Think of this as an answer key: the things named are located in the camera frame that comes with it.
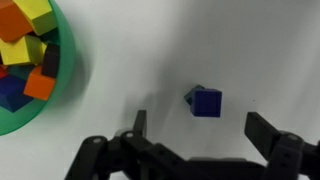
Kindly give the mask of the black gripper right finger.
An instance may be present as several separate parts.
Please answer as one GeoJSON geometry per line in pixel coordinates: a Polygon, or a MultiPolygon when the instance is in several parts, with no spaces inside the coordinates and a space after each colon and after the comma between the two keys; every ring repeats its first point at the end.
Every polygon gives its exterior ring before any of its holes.
{"type": "Polygon", "coordinates": [[[319,144],[305,142],[300,136],[277,130],[257,112],[248,112],[244,133],[267,161],[261,180],[320,180],[319,144]]]}

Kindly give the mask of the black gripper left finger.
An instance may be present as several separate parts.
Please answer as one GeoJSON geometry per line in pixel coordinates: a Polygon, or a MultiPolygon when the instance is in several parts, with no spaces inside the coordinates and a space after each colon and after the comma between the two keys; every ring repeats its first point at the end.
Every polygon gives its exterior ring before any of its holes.
{"type": "Polygon", "coordinates": [[[85,139],[64,180],[109,180],[122,171],[130,180],[187,180],[185,161],[146,139],[147,111],[137,112],[131,129],[111,140],[85,139]]]}

